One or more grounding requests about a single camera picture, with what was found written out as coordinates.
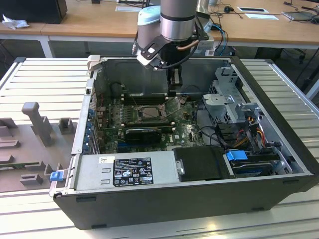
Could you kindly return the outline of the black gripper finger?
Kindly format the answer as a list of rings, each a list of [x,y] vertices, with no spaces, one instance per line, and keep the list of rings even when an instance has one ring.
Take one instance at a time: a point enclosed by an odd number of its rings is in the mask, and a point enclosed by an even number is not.
[[[169,97],[174,97],[176,95],[175,89],[175,73],[178,72],[176,68],[171,68],[167,70],[167,95]]]
[[[182,76],[181,76],[181,70],[182,67],[178,66],[174,69],[174,84],[176,86],[182,86],[183,85],[183,81],[182,81]]]

